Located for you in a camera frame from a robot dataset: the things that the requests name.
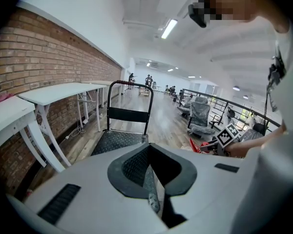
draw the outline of window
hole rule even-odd
[[[249,110],[242,109],[242,112],[240,114],[240,119],[245,122],[249,117],[249,113],[250,113]]]
[[[240,130],[244,129],[244,123],[243,122],[237,121],[235,126],[236,126],[237,129],[240,129]]]

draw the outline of person standing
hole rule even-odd
[[[132,80],[133,80],[133,77],[134,77],[134,76],[133,76],[133,73],[131,73],[131,75],[129,76],[129,79],[128,79],[128,81],[129,81],[129,82],[132,82]]]
[[[152,83],[153,83],[153,78],[152,76],[150,77],[150,87],[152,87]]]
[[[147,78],[145,78],[146,86],[150,86],[151,77],[150,75],[147,75]]]

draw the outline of ceiling light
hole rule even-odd
[[[166,27],[164,33],[162,34],[162,39],[166,39],[168,37],[172,29],[176,26],[177,22],[178,21],[174,19],[170,20],[168,26]]]

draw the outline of wooden floor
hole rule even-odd
[[[150,97],[138,95],[138,89],[126,90],[122,97],[121,108],[137,111],[147,111]],[[112,106],[118,105],[118,97],[112,100]],[[180,111],[176,108],[178,103],[173,102],[169,95],[161,92],[154,92],[153,105],[150,121],[147,128],[149,142],[162,143],[174,148],[189,147],[189,135],[187,133],[188,121],[181,117]],[[100,119],[101,130],[106,129],[106,106],[99,109],[103,117]],[[112,120],[111,127],[116,130],[143,133],[145,124],[139,122],[127,122]],[[61,149],[66,153],[67,159],[71,164],[91,155],[94,147],[98,143],[103,132],[98,132],[96,114],[93,113],[85,126],[85,133],[76,137],[70,137],[60,144]],[[199,145],[201,141],[196,136],[191,138]],[[35,190],[39,185],[50,179],[56,172],[50,165],[41,168],[35,176],[31,190]]]

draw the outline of white desk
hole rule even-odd
[[[110,80],[85,80],[82,81],[82,83],[90,83],[90,84],[99,84],[99,85],[106,85],[107,88],[109,88],[109,86],[113,83],[113,81]],[[113,87],[119,87],[118,90],[118,107],[121,107],[121,98],[122,98],[122,84],[115,84]],[[104,107],[104,88],[102,89],[102,96],[101,96],[101,106],[102,108]]]
[[[77,95],[77,104],[78,104],[78,116],[79,116],[79,121],[80,121],[80,126],[83,127],[83,122],[82,122],[82,117],[80,114],[80,109],[79,109],[79,101],[82,101],[84,103],[84,109],[85,112],[87,111],[86,103],[87,102],[95,102],[92,100],[90,94],[88,91],[91,90],[98,90],[100,88],[105,87],[104,85],[95,85],[95,84],[85,84],[85,83],[62,83],[58,85],[53,85],[53,86],[47,86],[47,87],[42,87],[34,90],[30,90],[28,92],[19,94],[18,96],[33,102],[37,104],[36,110],[35,110],[35,115],[37,114],[41,115],[42,117],[42,123],[40,125],[40,130],[44,132],[46,135],[48,135],[61,156],[61,158],[64,160],[64,162],[70,166],[71,164],[61,151],[59,145],[57,144],[53,133],[51,131],[49,122],[47,120],[47,114],[49,111],[50,104],[52,102],[58,101],[60,99],[64,99],[73,95]],[[97,104],[97,121],[98,121],[98,130],[99,132],[101,131],[100,129],[100,118],[99,118],[99,104],[98,104],[98,92],[96,93],[96,104]]]
[[[34,110],[33,103],[16,96],[0,102],[0,146],[19,132],[31,153],[45,167],[46,163],[37,153],[24,130],[27,127],[42,155],[57,172],[61,172],[64,167],[54,156],[39,130]]]
[[[155,91],[156,91],[156,92],[159,92],[159,91],[160,91],[160,88],[161,88],[161,86],[157,86],[157,85],[156,85],[156,86],[155,86]]]

